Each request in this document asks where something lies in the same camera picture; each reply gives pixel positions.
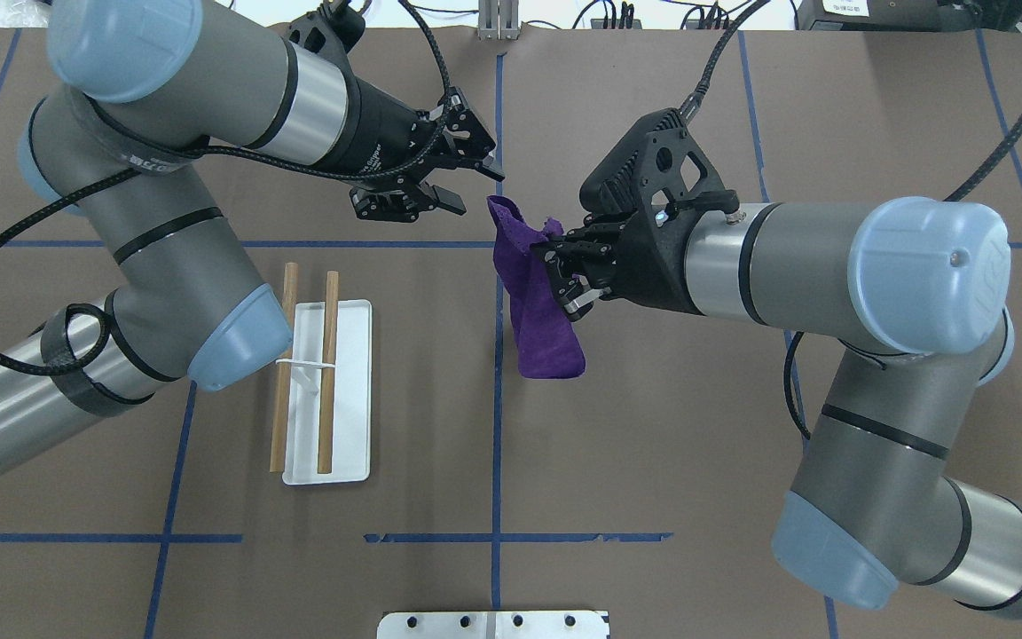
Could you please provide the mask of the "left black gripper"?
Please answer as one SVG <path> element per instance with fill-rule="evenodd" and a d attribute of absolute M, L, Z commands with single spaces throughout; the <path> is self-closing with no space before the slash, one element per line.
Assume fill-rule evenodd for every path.
<path fill-rule="evenodd" d="M 337 138 L 329 149 L 330 174 L 355 177 L 393 170 L 413 159 L 431 139 L 427 162 L 435 169 L 475 170 L 496 182 L 506 178 L 496 158 L 498 143 L 458 86 L 450 86 L 437 109 L 428 115 L 410 108 L 354 75 L 346 76 L 344 83 L 346 106 Z M 433 137 L 439 125 L 442 133 Z M 413 223 L 431 210 L 466 214 L 462 198 L 445 187 L 425 181 L 418 185 L 393 182 L 390 186 L 394 189 L 369 191 L 353 187 L 350 197 L 357 218 Z"/>

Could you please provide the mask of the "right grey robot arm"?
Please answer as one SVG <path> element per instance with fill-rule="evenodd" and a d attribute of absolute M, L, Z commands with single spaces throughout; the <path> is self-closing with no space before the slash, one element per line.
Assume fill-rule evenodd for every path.
<path fill-rule="evenodd" d="M 591 215 L 531 253 L 569 320 L 625 299 L 843 344 L 772 535 L 775 559 L 864 610 L 913 585 L 1022 621 L 1022 502 L 945 473 L 974 392 L 1014 349 L 996 211 L 717 193 L 628 219 Z"/>

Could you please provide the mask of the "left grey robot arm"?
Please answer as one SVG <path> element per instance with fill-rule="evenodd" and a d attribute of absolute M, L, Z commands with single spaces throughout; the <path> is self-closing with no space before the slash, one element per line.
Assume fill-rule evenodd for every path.
<path fill-rule="evenodd" d="M 0 351 L 0 476 L 187 377 L 228 387 L 291 347 L 279 299 L 194 168 L 222 154 L 351 186 L 364 221 L 461 215 L 434 170 L 503 179 L 496 142 L 452 84 L 403 104 L 354 73 L 366 31 L 345 1 L 281 29 L 215 1 L 56 1 L 46 52 L 59 83 L 28 118 L 24 177 L 46 206 L 0 233 L 0 249 L 73 208 L 125 283 L 57 309 Z"/>

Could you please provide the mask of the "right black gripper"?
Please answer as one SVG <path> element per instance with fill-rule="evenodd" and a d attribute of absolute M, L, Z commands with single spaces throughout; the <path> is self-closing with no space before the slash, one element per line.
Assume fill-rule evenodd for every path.
<path fill-rule="evenodd" d="M 689 294 L 685 258 L 698 217 L 676 217 L 656 226 L 650 217 L 625 222 L 592 222 L 579 229 L 548 233 L 548 263 L 614 263 L 608 286 L 593 286 L 578 275 L 563 276 L 548 266 L 548 286 L 568 322 L 578 322 L 597 300 L 630 303 L 681 314 L 701 314 Z"/>

